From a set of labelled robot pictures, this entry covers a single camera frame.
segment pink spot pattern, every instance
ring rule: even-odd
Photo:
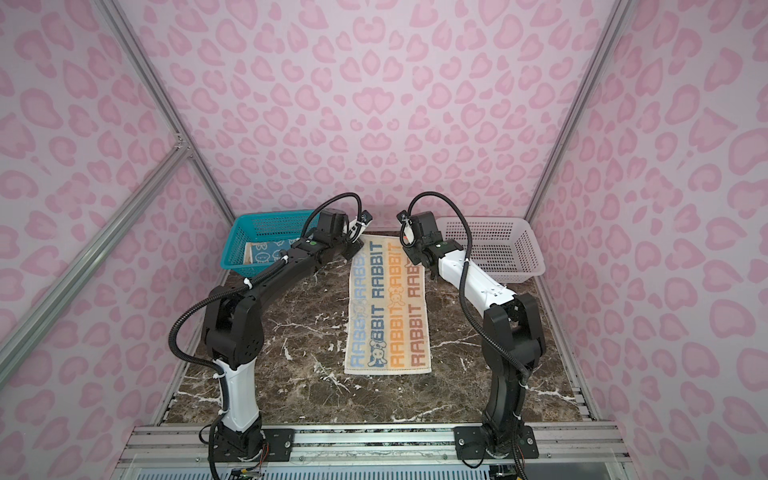
[[[151,233],[182,250],[179,231],[205,248],[170,262],[148,248]],[[167,331],[217,284],[228,231],[200,178],[182,165],[0,392],[0,477],[108,478],[126,433],[159,408],[179,365]],[[196,341],[201,318],[181,330],[182,348]]]
[[[757,3],[641,0],[534,222],[558,316],[640,478],[768,475]]]
[[[422,185],[466,214],[524,215],[611,7],[210,3],[220,5],[123,8],[235,213],[314,208],[355,190],[379,227],[396,226]]]
[[[0,303],[20,319],[174,140],[89,2],[2,18]]]

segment black cable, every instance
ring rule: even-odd
[[[514,442],[514,445],[512,445],[512,458],[515,460],[515,470],[517,471],[518,477],[520,477],[520,480],[528,480],[528,476],[525,474],[525,467],[523,466],[521,459],[520,459],[520,450],[518,450],[517,441],[518,441],[518,423],[515,422],[515,425],[512,427],[512,441]]]
[[[264,280],[270,278],[272,275],[279,272],[280,269],[283,268],[285,265],[286,265],[286,260],[284,259],[280,259],[276,261],[275,263],[267,267],[263,272],[259,273],[253,279],[251,279],[250,281],[251,285],[257,285],[258,283],[261,283]],[[178,320],[176,320],[176,323],[174,323],[174,325],[170,328],[170,332],[168,333],[168,347],[170,348],[171,353],[173,353],[177,358],[182,359],[185,362],[193,363],[195,365],[200,365],[200,366],[206,366],[212,369],[214,372],[216,372],[216,374],[219,376],[219,387],[221,388],[222,413],[219,414],[216,420],[214,420],[214,422],[210,425],[210,431],[208,432],[208,443],[207,443],[208,444],[208,465],[210,466],[210,474],[213,476],[214,480],[220,480],[219,474],[216,471],[216,463],[214,462],[215,431],[219,427],[219,424],[221,423],[221,419],[224,418],[224,416],[227,414],[227,410],[229,410],[230,408],[230,395],[229,395],[229,389],[227,388],[227,381],[224,378],[224,368],[222,368],[219,364],[215,362],[211,362],[210,360],[200,359],[200,358],[197,358],[196,356],[192,356],[185,352],[182,352],[178,346],[177,337],[179,335],[179,330],[181,329],[181,327],[198,310],[202,309],[206,305],[210,305],[213,302],[227,298],[229,296],[245,293],[250,289],[251,289],[251,286],[244,284],[232,290],[216,293],[214,295],[209,296],[205,300],[201,300],[200,302],[195,303],[192,307],[190,307],[190,309],[184,312],[179,317]],[[200,431],[197,433],[197,436],[200,438],[200,441],[204,444],[205,441],[203,441],[203,438],[202,438],[203,429],[205,429],[205,427],[200,429]]]
[[[304,226],[301,228],[301,237],[304,237],[306,235],[306,230],[310,227],[310,223],[312,223],[312,219],[320,213],[320,211],[328,207],[330,204],[337,200],[341,200],[342,198],[347,197],[353,197],[355,201],[357,201],[357,221],[362,220],[362,200],[360,200],[360,196],[354,192],[345,192],[343,194],[338,194],[334,198],[330,198],[326,201],[324,201],[322,204],[320,204],[319,207],[317,207],[313,212],[310,214],[309,217],[307,217],[306,222],[304,222]],[[347,238],[349,238],[349,228],[347,228]]]
[[[203,428],[200,429],[199,432],[197,432],[197,437],[200,439],[200,443],[202,443],[203,445],[208,445],[208,442],[206,442],[206,440],[203,438],[203,430],[207,429],[211,425],[213,425],[213,423],[209,423],[208,425],[203,425]]]
[[[216,462],[214,462],[214,449],[216,448],[214,439],[216,437],[216,430],[219,428],[219,425],[221,425],[221,419],[223,419],[226,414],[226,412],[220,413],[214,422],[210,424],[210,431],[208,432],[208,466],[210,467],[210,475],[213,477],[213,480],[221,480],[219,472],[216,471]]]
[[[470,465],[470,464],[468,464],[468,463],[467,463],[467,461],[466,461],[466,460],[464,460],[464,459],[462,458],[462,463],[463,463],[464,465],[468,466],[469,468],[471,468],[472,470],[474,470],[475,468],[480,468],[480,465],[482,465],[482,463],[483,463],[484,461],[485,461],[485,447],[484,447],[484,446],[483,446],[483,448],[482,448],[482,457],[480,458],[480,462],[479,462],[479,463],[477,463],[477,464],[475,464],[475,465]]]

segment dark marble surface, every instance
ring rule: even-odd
[[[477,422],[488,401],[491,373],[458,305],[458,291],[427,274],[426,302],[432,372],[404,376],[348,376],[343,349],[349,302],[349,264],[339,260],[300,282],[265,312],[266,343],[256,362],[264,422]],[[227,283],[240,284],[235,273]],[[538,296],[533,280],[510,285]],[[547,353],[525,401],[529,422],[581,420],[549,321],[540,308]],[[204,356],[201,346],[197,355]],[[165,422],[208,423],[219,409],[211,371],[190,366]]]

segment aluminum frame rail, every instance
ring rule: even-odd
[[[61,312],[83,290],[98,267],[173,177],[176,169],[189,157],[187,144],[183,141],[176,144],[107,225],[70,262],[67,271],[55,281],[45,297],[22,317],[19,327],[0,348],[0,389],[45,338]]]
[[[186,125],[184,125],[184,121],[170,99],[170,95],[165,91],[160,75],[157,74],[147,57],[144,48],[136,36],[136,32],[131,27],[131,23],[125,16],[125,12],[118,0],[94,0],[94,3],[101,11],[104,20],[109,24],[109,28],[114,33],[115,38],[131,61],[142,82],[144,82],[144,86],[147,87],[149,95],[154,99],[170,129],[176,134],[176,138],[189,145],[192,150],[192,163],[208,192],[214,198],[214,203],[219,207],[230,225],[233,224],[235,214],[232,211],[232,207],[227,202],[210,169],[205,164],[203,155],[194,143],[194,139],[187,130]]]
[[[385,423],[379,425],[266,425],[293,428],[289,462],[271,465],[461,465],[452,428],[478,423]],[[538,462],[630,462],[613,422],[528,423],[536,435]],[[185,468],[207,462],[207,447],[197,433],[202,425],[138,427],[128,439],[117,469]],[[486,458],[485,463],[512,460]],[[253,463],[221,463],[221,467]]]
[[[600,78],[603,71],[605,71],[608,60],[613,55],[616,44],[621,37],[621,32],[632,17],[636,4],[637,0],[617,0],[611,9],[611,13],[608,15],[605,28],[603,28],[598,39],[597,47],[587,69],[584,71],[584,80],[581,81],[578,90],[576,90],[573,103],[565,117],[563,127],[560,129],[560,133],[554,142],[554,147],[547,159],[544,172],[541,174],[541,178],[539,178],[534,190],[531,203],[525,211],[524,218],[531,224],[533,224],[533,219],[535,219],[541,202],[544,200],[544,195],[547,193],[547,188],[552,181],[554,173],[562,162],[568,144],[578,128],[579,120],[587,109],[589,98],[600,83]]]

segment metal mounting plate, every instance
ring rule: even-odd
[[[482,427],[455,427],[453,429],[456,458],[459,460],[479,460],[489,457],[485,451],[486,436]],[[533,429],[524,425],[518,437],[520,453],[526,459],[538,458],[538,446],[533,435]]]
[[[270,446],[267,462],[288,462],[293,450],[293,429],[263,429],[266,443]]]

